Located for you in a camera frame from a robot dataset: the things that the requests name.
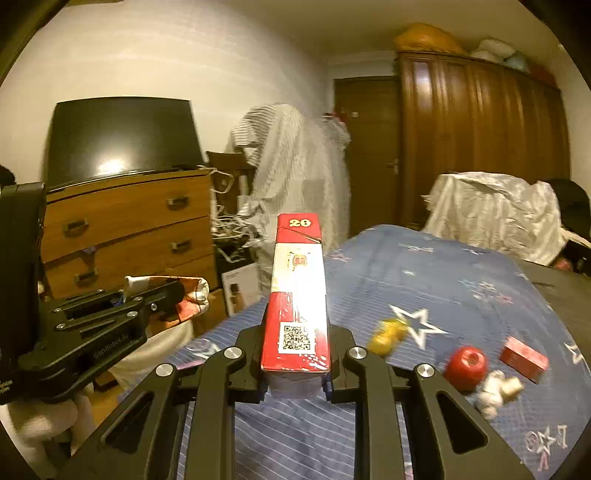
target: small red box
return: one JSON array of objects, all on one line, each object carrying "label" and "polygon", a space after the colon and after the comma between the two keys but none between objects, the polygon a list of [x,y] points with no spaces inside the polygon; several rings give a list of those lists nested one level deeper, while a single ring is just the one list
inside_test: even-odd
[{"label": "small red box", "polygon": [[[296,384],[296,390],[307,388],[300,380],[321,378],[328,373],[327,330],[326,282],[318,217],[313,213],[282,213],[277,219],[273,278],[261,356],[261,368],[267,373],[272,392],[290,390],[297,396],[298,392],[293,391]],[[278,377],[290,380],[291,385],[277,382]]]},{"label": "small red box", "polygon": [[535,383],[548,368],[548,359],[544,355],[514,337],[509,337],[505,342],[500,359]]}]

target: blue bedspread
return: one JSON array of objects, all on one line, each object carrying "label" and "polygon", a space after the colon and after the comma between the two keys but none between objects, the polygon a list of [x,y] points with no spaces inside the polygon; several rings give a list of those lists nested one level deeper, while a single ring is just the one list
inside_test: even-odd
[{"label": "blue bedspread", "polygon": [[[538,480],[551,476],[591,416],[591,374],[560,319],[510,258],[381,225],[347,241],[324,264],[330,321],[349,328],[358,344],[365,345],[377,321],[393,311],[409,321],[412,335],[388,358],[393,365],[429,362],[443,371],[453,351],[470,344],[487,354],[490,369],[519,375],[498,360],[508,336],[546,355],[550,368],[540,383],[521,377],[525,391],[491,424]],[[265,303],[205,337],[220,347],[232,345],[241,329],[260,323]],[[170,361],[189,359],[194,357],[181,349]],[[237,404],[237,478],[352,478],[354,431],[354,406],[331,405],[321,393],[293,401],[267,394],[260,405]],[[401,432],[411,478],[404,426]],[[182,456],[179,478],[183,471]]]}]

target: qr code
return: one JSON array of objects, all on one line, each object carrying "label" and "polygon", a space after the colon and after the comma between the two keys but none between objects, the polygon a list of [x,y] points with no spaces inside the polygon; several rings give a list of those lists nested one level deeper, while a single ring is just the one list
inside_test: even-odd
[{"label": "qr code", "polygon": [[278,353],[314,353],[314,335],[305,323],[281,322]]}]

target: ceiling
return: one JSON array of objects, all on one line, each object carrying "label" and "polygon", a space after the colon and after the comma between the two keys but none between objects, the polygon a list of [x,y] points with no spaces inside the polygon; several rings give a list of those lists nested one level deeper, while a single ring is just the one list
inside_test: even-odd
[{"label": "ceiling", "polygon": [[467,50],[484,37],[546,64],[558,40],[518,0],[227,0],[323,58],[393,50],[413,22],[452,33]]}]

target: white wall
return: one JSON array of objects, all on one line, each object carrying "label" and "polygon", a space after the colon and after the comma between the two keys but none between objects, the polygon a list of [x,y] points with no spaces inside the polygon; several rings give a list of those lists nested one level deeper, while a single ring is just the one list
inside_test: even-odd
[{"label": "white wall", "polygon": [[57,102],[99,96],[191,100],[204,150],[224,151],[246,111],[285,102],[326,110],[326,65],[220,0],[67,7],[31,40],[0,87],[0,163],[41,178]]},{"label": "white wall", "polygon": [[335,107],[334,79],[392,75],[395,58],[394,51],[374,51],[329,58],[327,88],[329,111]]},{"label": "white wall", "polygon": [[591,197],[591,90],[564,50],[548,66],[562,90],[569,126],[570,177]]}]

